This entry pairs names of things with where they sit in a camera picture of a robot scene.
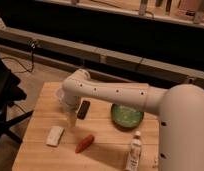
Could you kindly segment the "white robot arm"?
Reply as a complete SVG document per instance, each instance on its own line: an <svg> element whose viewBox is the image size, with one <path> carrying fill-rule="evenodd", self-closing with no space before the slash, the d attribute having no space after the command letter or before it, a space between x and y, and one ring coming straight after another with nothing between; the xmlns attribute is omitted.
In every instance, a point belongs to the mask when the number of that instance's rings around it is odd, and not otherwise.
<svg viewBox="0 0 204 171"><path fill-rule="evenodd" d="M63 104L75 110L95 98L159 117L159 171L204 171L204 89L180 84L169 89L144 83L95 82L78 69L62 83Z"/></svg>

